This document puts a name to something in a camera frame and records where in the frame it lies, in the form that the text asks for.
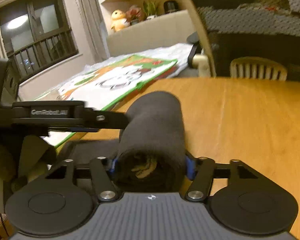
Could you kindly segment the yellow plush toy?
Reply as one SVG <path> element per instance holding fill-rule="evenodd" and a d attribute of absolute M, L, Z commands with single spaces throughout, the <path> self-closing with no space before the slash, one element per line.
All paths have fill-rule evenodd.
<path fill-rule="evenodd" d="M 130 26 L 126 13 L 121 10 L 115 10 L 111 15 L 111 29 L 118 32 Z"/>

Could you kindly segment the red flower pot plant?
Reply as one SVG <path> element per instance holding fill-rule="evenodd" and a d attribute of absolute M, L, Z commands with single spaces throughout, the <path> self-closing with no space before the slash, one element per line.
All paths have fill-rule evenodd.
<path fill-rule="evenodd" d="M 141 7 L 133 5 L 126 12 L 126 18 L 130 25 L 136 25 L 145 20 L 145 14 Z"/>

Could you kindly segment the beige curtain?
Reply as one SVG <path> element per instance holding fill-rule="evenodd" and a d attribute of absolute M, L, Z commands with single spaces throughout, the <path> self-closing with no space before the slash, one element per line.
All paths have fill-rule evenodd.
<path fill-rule="evenodd" d="M 98 0 L 76 0 L 91 53 L 96 62 L 109 57 L 107 29 Z"/>

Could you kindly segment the beige upholstered headboard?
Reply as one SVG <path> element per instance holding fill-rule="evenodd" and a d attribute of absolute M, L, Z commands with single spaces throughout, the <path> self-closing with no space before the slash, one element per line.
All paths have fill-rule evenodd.
<path fill-rule="evenodd" d="M 185 43 L 196 30 L 187 10 L 158 16 L 107 37 L 110 56 L 137 53 Z"/>

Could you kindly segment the black jar on shelf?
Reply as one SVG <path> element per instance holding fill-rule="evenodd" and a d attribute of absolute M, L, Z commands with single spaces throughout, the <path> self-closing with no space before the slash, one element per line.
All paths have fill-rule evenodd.
<path fill-rule="evenodd" d="M 164 12 L 165 14 L 170 14 L 177 12 L 179 10 L 179 5 L 176 0 L 168 0 L 164 2 Z"/>

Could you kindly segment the dark grey knit garment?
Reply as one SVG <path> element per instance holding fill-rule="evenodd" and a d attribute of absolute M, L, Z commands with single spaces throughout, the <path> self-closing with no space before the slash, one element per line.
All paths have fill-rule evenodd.
<path fill-rule="evenodd" d="M 87 164 L 105 157 L 111 180 L 122 191 L 179 191 L 186 172 L 183 115 L 179 100 L 158 91 L 138 98 L 126 111 L 129 124 L 112 140 L 66 142 L 58 159 Z"/>

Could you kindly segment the cartoon print storage bag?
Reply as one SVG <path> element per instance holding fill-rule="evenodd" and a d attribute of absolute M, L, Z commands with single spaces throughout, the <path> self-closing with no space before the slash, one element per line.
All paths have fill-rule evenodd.
<path fill-rule="evenodd" d="M 165 74 L 177 59 L 157 59 L 134 54 L 107 66 L 89 66 L 68 81 L 46 91 L 37 101 L 84 101 L 87 107 L 108 111 L 130 93 Z"/>

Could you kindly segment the potted green plant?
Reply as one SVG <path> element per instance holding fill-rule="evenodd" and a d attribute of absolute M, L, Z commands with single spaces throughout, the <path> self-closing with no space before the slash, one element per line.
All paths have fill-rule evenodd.
<path fill-rule="evenodd" d="M 156 1 L 143 1 L 142 8 L 147 20 L 157 17 L 158 5 Z"/>

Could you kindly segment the beige mesh office chair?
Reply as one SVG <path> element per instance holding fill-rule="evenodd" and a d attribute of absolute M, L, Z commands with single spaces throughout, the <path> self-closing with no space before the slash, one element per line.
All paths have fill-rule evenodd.
<path fill-rule="evenodd" d="M 300 0 L 182 0 L 207 66 L 203 76 L 230 76 L 232 61 L 260 57 L 282 64 L 300 82 Z"/>

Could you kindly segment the dark window with railing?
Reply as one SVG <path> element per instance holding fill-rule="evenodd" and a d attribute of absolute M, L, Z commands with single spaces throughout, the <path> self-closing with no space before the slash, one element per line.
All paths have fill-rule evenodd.
<path fill-rule="evenodd" d="M 21 81 L 78 54 L 63 0 L 17 0 L 0 7 L 0 29 Z"/>

